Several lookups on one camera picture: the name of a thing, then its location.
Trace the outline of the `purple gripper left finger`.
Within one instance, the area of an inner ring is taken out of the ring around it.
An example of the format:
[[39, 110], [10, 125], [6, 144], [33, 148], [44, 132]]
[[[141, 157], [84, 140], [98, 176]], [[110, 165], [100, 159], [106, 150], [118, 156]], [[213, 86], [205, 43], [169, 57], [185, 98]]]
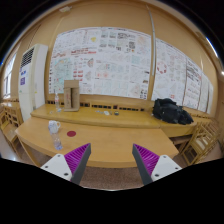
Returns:
[[66, 155], [56, 154], [42, 166], [42, 169], [79, 185], [90, 155], [91, 144], [87, 143]]

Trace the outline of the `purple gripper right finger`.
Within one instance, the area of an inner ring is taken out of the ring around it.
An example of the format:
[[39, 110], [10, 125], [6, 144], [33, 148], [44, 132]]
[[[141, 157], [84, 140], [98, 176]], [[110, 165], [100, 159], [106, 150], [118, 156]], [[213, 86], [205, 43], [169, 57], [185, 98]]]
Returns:
[[159, 156], [137, 144], [133, 145], [132, 154], [144, 185], [181, 170], [168, 155]]

